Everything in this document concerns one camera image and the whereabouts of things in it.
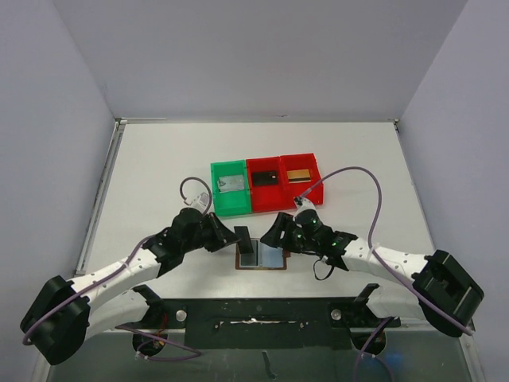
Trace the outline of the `brown leather card holder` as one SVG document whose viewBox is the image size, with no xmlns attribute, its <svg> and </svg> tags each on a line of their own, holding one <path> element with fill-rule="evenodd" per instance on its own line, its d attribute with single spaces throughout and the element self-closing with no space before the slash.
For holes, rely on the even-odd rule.
<svg viewBox="0 0 509 382">
<path fill-rule="evenodd" d="M 283 271 L 287 269 L 287 259 L 291 256 L 281 248 L 272 248 L 259 241 L 251 240 L 251 252 L 246 244 L 236 244 L 235 269 L 248 271 Z"/>
</svg>

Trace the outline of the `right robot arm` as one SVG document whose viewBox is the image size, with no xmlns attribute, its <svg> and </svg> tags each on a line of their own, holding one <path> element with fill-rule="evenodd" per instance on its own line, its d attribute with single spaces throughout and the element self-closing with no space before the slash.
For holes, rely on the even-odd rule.
<svg viewBox="0 0 509 382">
<path fill-rule="evenodd" d="M 426 320 L 450 337 L 473 334 L 469 324 L 484 292 L 446 251 L 411 254 L 375 246 L 354 234 L 333 230 L 312 209 L 297 216 L 280 212 L 261 241 L 272 248 L 316 255 L 344 271 L 400 283 L 407 294 L 379 291 L 369 297 L 367 307 L 377 318 Z"/>
</svg>

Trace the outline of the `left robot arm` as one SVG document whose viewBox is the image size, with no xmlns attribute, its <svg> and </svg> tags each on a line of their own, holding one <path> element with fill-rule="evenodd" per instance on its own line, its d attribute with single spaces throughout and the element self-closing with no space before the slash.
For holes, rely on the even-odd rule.
<svg viewBox="0 0 509 382">
<path fill-rule="evenodd" d="M 97 333 L 141 321 L 150 309 L 138 293 L 143 282 L 178 267 L 189 252 L 214 253 L 238 242 L 215 213 L 184 208 L 126 258 L 74 279 L 49 279 L 21 320 L 21 342 L 36 347 L 51 365 L 60 364 Z"/>
</svg>

